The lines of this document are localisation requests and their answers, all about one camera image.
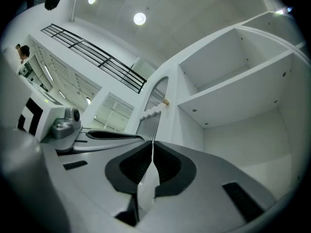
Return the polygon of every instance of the person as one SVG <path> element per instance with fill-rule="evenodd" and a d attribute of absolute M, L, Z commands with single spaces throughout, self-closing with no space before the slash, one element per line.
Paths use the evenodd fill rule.
<path fill-rule="evenodd" d="M 7 47 L 3 51 L 4 58 L 16 73 L 19 72 L 21 64 L 23 64 L 24 60 L 26 60 L 29 57 L 29 55 L 30 51 L 27 45 L 21 47 L 20 44 L 17 44 L 15 49 Z"/>

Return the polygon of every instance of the black metal railing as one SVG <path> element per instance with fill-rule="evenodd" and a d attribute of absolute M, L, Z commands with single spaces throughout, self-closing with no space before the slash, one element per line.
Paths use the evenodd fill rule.
<path fill-rule="evenodd" d="M 147 82 L 142 76 L 111 54 L 66 29 L 51 24 L 41 31 L 90 61 L 137 93 L 140 93 L 142 87 Z"/>

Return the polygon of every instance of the person's hair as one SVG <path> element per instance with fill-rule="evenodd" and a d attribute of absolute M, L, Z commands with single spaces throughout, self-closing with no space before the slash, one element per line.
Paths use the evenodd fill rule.
<path fill-rule="evenodd" d="M 20 47 L 20 52 L 22 55 L 26 55 L 27 57 L 30 55 L 29 47 L 27 45 Z"/>

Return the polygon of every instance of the arched window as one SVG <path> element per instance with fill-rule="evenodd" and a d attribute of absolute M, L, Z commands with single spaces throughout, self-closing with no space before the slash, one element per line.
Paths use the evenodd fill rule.
<path fill-rule="evenodd" d="M 168 77 L 161 79 L 151 91 L 150 97 L 145 107 L 145 111 L 158 106 L 165 99 L 166 87 L 169 81 Z"/>

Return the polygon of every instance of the ribbed panel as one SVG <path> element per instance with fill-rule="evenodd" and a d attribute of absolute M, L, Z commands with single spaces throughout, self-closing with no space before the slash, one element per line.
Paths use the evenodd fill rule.
<path fill-rule="evenodd" d="M 145 141 L 154 141 L 159 126 L 161 114 L 155 114 L 140 121 L 136 135 L 141 136 Z"/>
<path fill-rule="evenodd" d="M 158 106 L 162 103 L 165 98 L 167 83 L 169 78 L 166 77 L 162 79 L 152 90 L 148 102 L 145 107 L 145 111 L 150 110 L 151 108 Z"/>

